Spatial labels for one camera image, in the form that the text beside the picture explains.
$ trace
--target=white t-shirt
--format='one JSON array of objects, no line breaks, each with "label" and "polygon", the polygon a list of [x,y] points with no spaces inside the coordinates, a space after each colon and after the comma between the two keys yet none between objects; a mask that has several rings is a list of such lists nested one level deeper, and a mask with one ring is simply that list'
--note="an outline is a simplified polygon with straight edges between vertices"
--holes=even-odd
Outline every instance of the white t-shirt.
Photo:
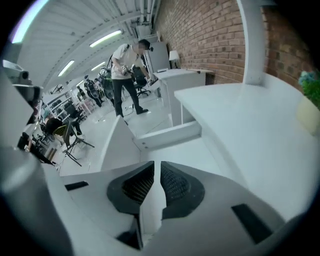
[{"label": "white t-shirt", "polygon": [[[113,58],[116,58],[120,66],[126,65],[128,68],[134,64],[137,67],[143,67],[142,60],[138,54],[132,49],[132,45],[122,44],[112,55]],[[111,79],[130,79],[130,74],[122,75],[121,69],[113,63],[111,68]]]}]

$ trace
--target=plant pot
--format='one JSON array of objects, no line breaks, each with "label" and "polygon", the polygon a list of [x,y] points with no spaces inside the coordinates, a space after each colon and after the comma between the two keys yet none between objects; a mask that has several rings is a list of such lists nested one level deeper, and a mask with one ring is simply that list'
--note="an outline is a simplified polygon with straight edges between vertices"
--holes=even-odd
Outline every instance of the plant pot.
[{"label": "plant pot", "polygon": [[305,96],[296,110],[296,118],[311,135],[316,135],[320,127],[320,110]]}]

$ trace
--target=white lamp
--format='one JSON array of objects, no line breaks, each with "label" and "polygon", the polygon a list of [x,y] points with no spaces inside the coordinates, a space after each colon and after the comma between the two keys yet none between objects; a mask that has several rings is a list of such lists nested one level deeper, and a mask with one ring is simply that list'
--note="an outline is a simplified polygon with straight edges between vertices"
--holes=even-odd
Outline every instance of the white lamp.
[{"label": "white lamp", "polygon": [[175,68],[177,69],[177,61],[180,60],[179,54],[176,50],[171,50],[169,53],[169,61],[173,61],[175,64]]}]

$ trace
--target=white counter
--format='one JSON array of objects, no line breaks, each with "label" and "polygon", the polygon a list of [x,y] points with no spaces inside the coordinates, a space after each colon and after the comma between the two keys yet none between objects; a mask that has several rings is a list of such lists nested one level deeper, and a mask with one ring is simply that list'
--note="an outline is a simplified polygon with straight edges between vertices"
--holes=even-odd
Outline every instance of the white counter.
[{"label": "white counter", "polygon": [[318,185],[318,138],[301,126],[295,111],[288,111],[281,95],[242,83],[174,95],[224,147],[252,192],[286,220],[306,209]]}]

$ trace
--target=white column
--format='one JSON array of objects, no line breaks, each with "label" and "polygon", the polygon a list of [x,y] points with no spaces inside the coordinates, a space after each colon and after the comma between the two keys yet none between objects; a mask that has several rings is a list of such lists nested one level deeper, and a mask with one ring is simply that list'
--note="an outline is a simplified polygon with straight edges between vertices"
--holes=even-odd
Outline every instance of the white column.
[{"label": "white column", "polygon": [[245,39],[243,83],[262,85],[265,67],[265,28],[260,2],[237,0]]}]

